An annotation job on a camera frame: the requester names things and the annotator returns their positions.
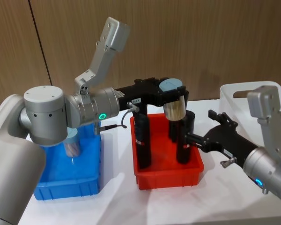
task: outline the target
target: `plastic bin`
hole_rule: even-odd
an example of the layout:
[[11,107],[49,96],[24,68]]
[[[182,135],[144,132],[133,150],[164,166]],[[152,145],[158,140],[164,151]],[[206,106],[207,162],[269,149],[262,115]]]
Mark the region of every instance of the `plastic bin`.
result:
[[78,128],[81,154],[68,157],[63,143],[43,147],[46,167],[34,196],[37,200],[95,195],[99,193],[100,136],[93,124]]
[[226,112],[232,120],[238,123],[237,132],[256,143],[264,146],[260,124],[257,118],[251,116],[246,97],[234,98],[238,91],[254,90],[262,85],[273,85],[278,88],[281,104],[281,86],[272,81],[233,83],[221,86],[219,113]]
[[192,147],[187,164],[176,161],[176,143],[168,137],[169,121],[164,114],[148,115],[150,121],[151,166],[140,169],[137,163],[134,120],[130,119],[133,167],[140,190],[197,185],[204,165],[199,150]]

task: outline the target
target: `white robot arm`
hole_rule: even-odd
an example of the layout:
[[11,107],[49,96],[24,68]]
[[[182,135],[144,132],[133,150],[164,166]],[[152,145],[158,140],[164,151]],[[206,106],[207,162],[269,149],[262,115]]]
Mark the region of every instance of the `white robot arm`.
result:
[[218,151],[229,160],[221,165],[227,168],[236,163],[261,189],[281,199],[281,111],[278,88],[261,86],[248,93],[252,117],[258,118],[265,146],[257,146],[239,135],[238,124],[226,113],[217,114],[210,110],[209,118],[220,125],[209,130],[204,137],[187,134],[189,144],[204,152]]
[[[9,96],[0,106],[0,225],[18,224],[45,166],[45,152],[76,128],[117,116],[119,103],[113,88],[90,93],[88,87],[105,78],[116,51],[121,51],[129,27],[108,18],[90,68],[75,79],[77,93],[65,96],[54,86],[29,89],[24,97]],[[25,138],[28,133],[33,142]]]

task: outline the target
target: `cable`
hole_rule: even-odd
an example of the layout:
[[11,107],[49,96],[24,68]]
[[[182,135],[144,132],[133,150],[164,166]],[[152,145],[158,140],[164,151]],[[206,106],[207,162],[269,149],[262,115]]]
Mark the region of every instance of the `cable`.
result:
[[133,105],[131,102],[128,102],[128,103],[127,103],[127,106],[129,107],[129,109],[127,110],[126,113],[124,113],[120,125],[113,124],[113,125],[108,125],[108,126],[100,127],[100,131],[105,131],[105,130],[109,130],[109,129],[113,129],[113,128],[117,128],[117,127],[122,127],[122,128],[124,128],[124,129],[126,129],[127,126],[124,125],[124,118],[125,118],[125,116],[126,116],[128,113],[131,113],[131,112],[137,112],[137,113],[138,113],[138,112],[140,111],[140,108],[137,107],[137,106],[135,106],[135,105]]
[[129,113],[129,110],[123,115],[122,120],[121,120],[121,125],[119,125],[119,127],[122,127],[122,128],[125,128],[125,129],[127,128],[127,126],[124,125],[123,123],[124,123],[124,118],[128,113]]

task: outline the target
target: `blue plastic bin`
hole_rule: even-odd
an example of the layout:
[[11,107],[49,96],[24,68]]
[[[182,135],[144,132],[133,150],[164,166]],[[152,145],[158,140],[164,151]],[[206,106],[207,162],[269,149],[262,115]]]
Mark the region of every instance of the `blue plastic bin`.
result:
[[81,154],[68,157],[63,143],[43,147],[46,167],[34,196],[37,200],[95,195],[99,193],[100,136],[93,124],[78,128]]

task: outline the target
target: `wooden panel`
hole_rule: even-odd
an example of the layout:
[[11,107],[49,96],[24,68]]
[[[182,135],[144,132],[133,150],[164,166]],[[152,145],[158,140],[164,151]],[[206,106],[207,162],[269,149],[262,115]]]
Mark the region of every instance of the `wooden panel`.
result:
[[132,28],[102,86],[177,77],[190,99],[225,83],[281,84],[281,0],[32,0],[54,85],[72,93],[108,16]]
[[0,0],[0,104],[11,94],[50,85],[27,0]]

